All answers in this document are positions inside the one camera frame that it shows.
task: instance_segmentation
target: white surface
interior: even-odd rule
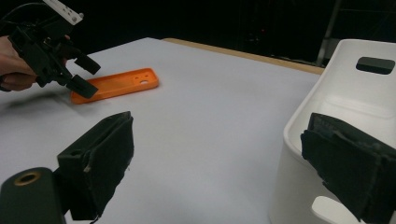
[[[98,223],[270,223],[282,131],[319,76],[151,38],[90,56],[96,77],[151,67],[160,86],[86,105],[57,83],[0,92],[1,183],[56,169],[94,124],[129,110],[134,157]]]

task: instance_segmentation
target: basket handle hole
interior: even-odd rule
[[[356,64],[356,69],[379,75],[389,75],[394,66],[395,62],[393,60],[361,57]]]
[[[315,216],[332,224],[364,224],[341,203],[326,196],[318,196],[311,205],[311,211]]]

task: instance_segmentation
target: human hand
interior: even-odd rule
[[[35,79],[35,72],[18,56],[7,36],[0,36],[0,87],[23,91],[32,87]]]

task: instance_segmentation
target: white basket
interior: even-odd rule
[[[286,125],[269,211],[273,224],[359,223],[303,159],[300,135],[315,112],[344,120],[396,147],[396,71],[380,75],[358,70],[363,57],[396,62],[396,44],[342,40],[319,81]]]

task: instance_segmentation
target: orange plastic case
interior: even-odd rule
[[[159,85],[159,80],[151,68],[142,68],[106,77],[92,78],[87,81],[95,86],[98,91],[90,99],[86,99],[72,91],[70,99],[73,104],[81,105],[88,102],[104,100],[135,91],[153,89]]]

